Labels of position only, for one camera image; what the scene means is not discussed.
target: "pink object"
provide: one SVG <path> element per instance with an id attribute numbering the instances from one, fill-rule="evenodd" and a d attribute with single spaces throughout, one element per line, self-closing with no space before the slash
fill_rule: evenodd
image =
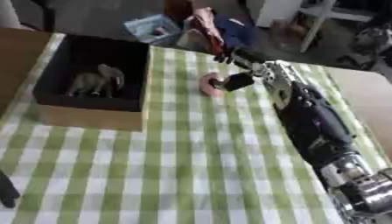
<path id="1" fill-rule="evenodd" d="M 205 93 L 206 95 L 211 95 L 214 97 L 222 96 L 223 92 L 221 90 L 214 88 L 208 83 L 211 79 L 221 81 L 221 77 L 218 73 L 208 73 L 200 79 L 200 91 Z"/>

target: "robotic arm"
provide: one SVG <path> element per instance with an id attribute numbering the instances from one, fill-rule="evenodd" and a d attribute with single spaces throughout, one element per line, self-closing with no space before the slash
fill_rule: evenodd
<path id="1" fill-rule="evenodd" d="M 289 64 L 237 49 L 233 62 L 246 73 L 208 83 L 234 91 L 262 79 L 278 118 L 301 157 L 313 168 L 345 223 L 392 223 L 392 169 L 373 172 L 354 136 L 331 104 Z"/>

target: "green checkered tablecloth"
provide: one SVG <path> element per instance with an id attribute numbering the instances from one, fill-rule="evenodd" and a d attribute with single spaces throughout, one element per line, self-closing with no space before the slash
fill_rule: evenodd
<path id="1" fill-rule="evenodd" d="M 53 36 L 1 121 L 0 168 L 23 197 L 0 223 L 341 223 L 282 132 L 263 85 L 212 99 L 212 57 L 151 48 L 144 132 L 43 125 L 32 87 L 61 41 Z M 387 165 L 322 66 L 295 65 L 357 133 L 369 164 Z"/>

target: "black box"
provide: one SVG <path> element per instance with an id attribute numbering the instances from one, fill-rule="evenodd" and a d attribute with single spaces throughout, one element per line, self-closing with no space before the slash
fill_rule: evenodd
<path id="1" fill-rule="evenodd" d="M 149 49 L 142 43 L 67 35 L 33 89 L 42 120 L 59 126 L 141 130 Z M 65 96 L 76 74 L 96 73 L 100 64 L 125 75 L 115 98 Z"/>

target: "blue basket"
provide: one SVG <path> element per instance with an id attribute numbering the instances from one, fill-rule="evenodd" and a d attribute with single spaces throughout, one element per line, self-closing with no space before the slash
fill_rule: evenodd
<path id="1" fill-rule="evenodd" d="M 124 25 L 140 42 L 160 46 L 167 46 L 173 43 L 181 33 L 179 27 L 164 15 L 132 20 L 125 22 Z M 158 27 L 162 27 L 165 30 L 165 34 L 153 35 L 152 33 Z"/>

